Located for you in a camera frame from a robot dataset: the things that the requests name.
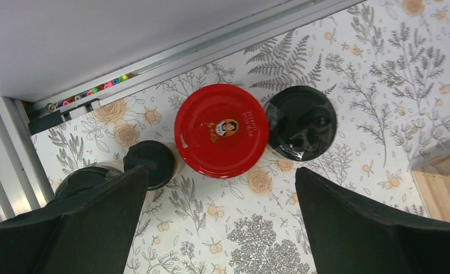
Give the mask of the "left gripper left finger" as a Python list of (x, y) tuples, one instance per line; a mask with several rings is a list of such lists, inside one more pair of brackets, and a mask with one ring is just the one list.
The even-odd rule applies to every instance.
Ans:
[(0, 273), (123, 273), (147, 182), (136, 167), (0, 221)]

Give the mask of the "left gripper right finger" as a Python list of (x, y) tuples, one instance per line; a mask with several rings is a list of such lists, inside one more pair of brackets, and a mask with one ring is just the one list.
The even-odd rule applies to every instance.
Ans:
[(450, 223), (413, 215), (301, 167), (295, 187), (318, 273), (450, 273)]

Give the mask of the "red lid jar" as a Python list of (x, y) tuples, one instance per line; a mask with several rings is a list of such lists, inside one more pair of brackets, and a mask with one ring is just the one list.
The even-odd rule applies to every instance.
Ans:
[(215, 179), (234, 178), (250, 170), (265, 151), (268, 119), (246, 90), (211, 84), (183, 102), (174, 138), (179, 154), (194, 171)]

